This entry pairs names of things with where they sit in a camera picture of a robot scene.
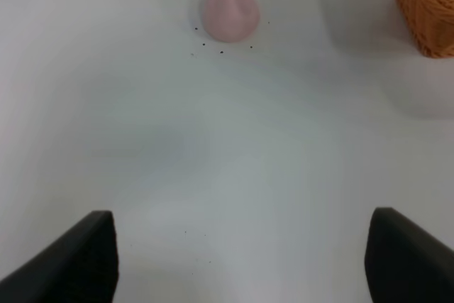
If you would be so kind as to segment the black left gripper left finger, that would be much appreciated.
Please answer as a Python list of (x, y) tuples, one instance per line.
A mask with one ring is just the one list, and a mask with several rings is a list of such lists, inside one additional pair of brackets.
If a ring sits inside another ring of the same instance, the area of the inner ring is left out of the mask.
[(1, 280), (2, 302), (112, 302), (119, 256), (111, 211), (87, 214)]

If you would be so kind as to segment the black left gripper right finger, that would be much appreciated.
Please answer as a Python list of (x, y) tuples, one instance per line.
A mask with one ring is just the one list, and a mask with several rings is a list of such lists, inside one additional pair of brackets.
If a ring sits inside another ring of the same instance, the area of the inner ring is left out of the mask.
[(393, 208), (374, 210), (364, 264), (373, 302), (453, 301), (453, 250)]

